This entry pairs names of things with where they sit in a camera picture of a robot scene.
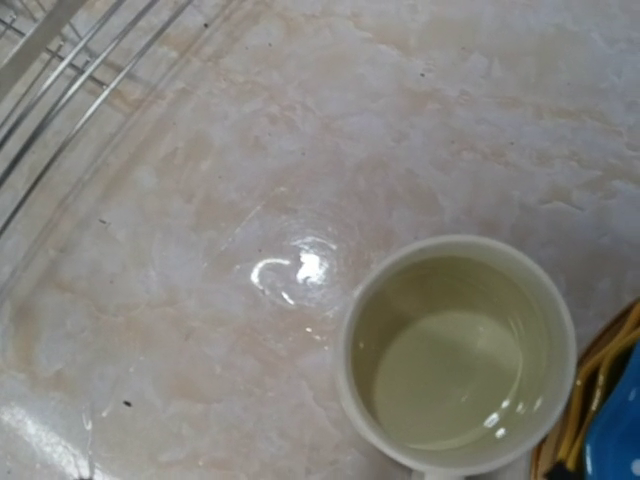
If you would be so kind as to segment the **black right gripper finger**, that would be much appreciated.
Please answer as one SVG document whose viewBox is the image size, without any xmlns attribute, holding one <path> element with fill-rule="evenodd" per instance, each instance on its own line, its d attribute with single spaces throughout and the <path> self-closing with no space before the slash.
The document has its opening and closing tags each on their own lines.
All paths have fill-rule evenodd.
<svg viewBox="0 0 640 480">
<path fill-rule="evenodd" d="M 573 480 L 573 471 L 563 462 L 556 462 L 545 474 L 545 480 Z"/>
</svg>

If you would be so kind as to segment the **cream bird-pattern plate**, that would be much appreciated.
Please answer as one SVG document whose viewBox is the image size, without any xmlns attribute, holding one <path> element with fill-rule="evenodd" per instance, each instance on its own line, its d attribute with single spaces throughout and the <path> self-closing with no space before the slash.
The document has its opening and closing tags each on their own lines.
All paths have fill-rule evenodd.
<svg viewBox="0 0 640 480">
<path fill-rule="evenodd" d="M 579 356 L 577 363 L 577 370 L 579 361 L 584 354 L 583 350 L 581 355 Z M 554 427 L 550 430 L 550 432 L 546 435 L 546 437 L 538 443 L 538 445 L 534 448 L 533 453 L 531 454 L 531 466 L 530 466 L 530 474 L 529 477 L 531 479 L 544 479 L 544 474 L 556 463 L 557 461 L 557 452 L 559 450 L 560 442 L 564 433 L 564 428 L 566 424 L 566 415 L 568 412 L 568 405 L 564 409 L 561 414 L 560 419 L 556 422 Z M 583 449 L 584 442 L 582 445 L 582 451 L 579 457 L 578 470 L 573 473 L 573 479 L 584 479 L 583 477 Z"/>
</svg>

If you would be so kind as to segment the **blue polka-dot plate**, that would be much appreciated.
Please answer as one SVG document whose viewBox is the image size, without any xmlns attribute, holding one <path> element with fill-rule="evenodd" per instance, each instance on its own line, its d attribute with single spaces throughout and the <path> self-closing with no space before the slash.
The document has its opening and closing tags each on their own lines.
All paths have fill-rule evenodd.
<svg viewBox="0 0 640 480">
<path fill-rule="evenodd" d="M 621 342 L 598 371 L 583 449 L 585 479 L 639 477 L 639 336 Z"/>
</svg>

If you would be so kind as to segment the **white mug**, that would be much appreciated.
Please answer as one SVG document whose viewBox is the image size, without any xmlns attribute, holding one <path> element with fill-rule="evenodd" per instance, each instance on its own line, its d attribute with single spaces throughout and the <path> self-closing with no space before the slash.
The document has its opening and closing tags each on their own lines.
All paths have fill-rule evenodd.
<svg viewBox="0 0 640 480">
<path fill-rule="evenodd" d="M 435 236 L 375 267 L 338 335 L 337 391 L 356 431 L 415 479 L 464 479 L 531 450 L 577 360 L 569 309 L 530 257 Z"/>
</svg>

